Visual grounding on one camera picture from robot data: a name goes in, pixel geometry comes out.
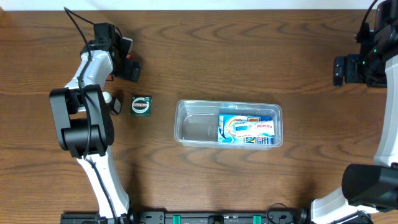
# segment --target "green connector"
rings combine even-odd
[[[261,216],[254,215],[253,216],[253,224],[261,224]]]
[[[174,215],[173,216],[173,224],[181,224],[181,216]]]

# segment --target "blue and white packaging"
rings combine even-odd
[[[234,123],[235,136],[246,137],[274,137],[275,129],[273,121],[240,121]]]
[[[218,115],[218,142],[231,142],[236,144],[273,144],[272,137],[236,137],[235,123],[250,121],[272,121],[270,116],[245,116],[245,115],[234,115],[234,114],[219,114]]]

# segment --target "toothpaste box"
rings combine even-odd
[[[234,123],[239,121],[272,121],[272,118],[270,116],[219,114],[217,141],[231,142],[236,144],[273,144],[273,138],[270,137],[237,138],[235,135]]]

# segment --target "black bracket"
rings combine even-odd
[[[90,154],[104,156],[106,148],[112,145],[114,130],[109,108],[102,96],[99,85],[88,85],[83,88],[91,115]],[[63,150],[69,151],[72,157],[81,158],[87,143],[87,118],[70,119],[79,108],[84,108],[82,96],[78,89],[62,88],[50,93],[51,109],[57,132],[58,142]]]
[[[357,211],[347,217],[333,221],[331,224],[373,224],[371,215],[362,211]]]
[[[348,55],[347,57],[337,57],[335,59],[335,69],[333,71],[333,85],[342,86],[345,83],[366,83],[358,75],[359,55]]]
[[[115,31],[115,26],[107,22],[94,24],[94,35],[94,40],[88,42],[89,48],[109,52],[113,62],[113,71],[110,75],[137,82],[142,65],[137,60],[127,57],[133,44],[132,39],[121,37]],[[80,55],[85,52],[87,52],[86,46]]]
[[[270,219],[276,224],[308,224],[310,215],[305,209],[275,209],[269,211]],[[271,224],[266,213],[165,213],[141,212],[119,217],[120,224]],[[100,218],[98,214],[66,214],[61,224],[113,224],[112,219]]]

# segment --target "black mount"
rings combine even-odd
[[[276,224],[305,224],[310,223],[306,210],[272,209],[268,216]],[[271,224],[266,213],[167,213],[142,212],[137,215],[128,215],[119,220],[121,224]],[[112,219],[101,219],[98,214],[66,214],[61,216],[61,224],[100,223],[111,224]]]
[[[91,141],[89,154],[104,156],[106,148],[113,144],[114,131],[109,108],[99,85],[83,88],[91,115]],[[62,88],[50,93],[52,115],[58,142],[72,157],[81,158],[87,143],[87,118],[70,119],[79,107],[84,107],[79,89]]]
[[[371,215],[362,211],[357,211],[354,214],[331,222],[331,224],[373,224]]]
[[[132,39],[121,37],[115,26],[107,22],[94,24],[94,40],[88,42],[90,50],[108,51],[112,57],[113,71],[110,75],[133,82],[138,81],[141,63],[127,58],[132,47]],[[86,46],[80,52],[87,52]]]
[[[398,209],[398,169],[351,164],[344,174],[342,190],[352,206],[365,205],[380,212]]]
[[[376,11],[374,30],[364,23],[355,35],[360,53],[337,57],[333,84],[365,83],[368,87],[387,87],[386,62],[398,54],[398,2],[386,0]]]

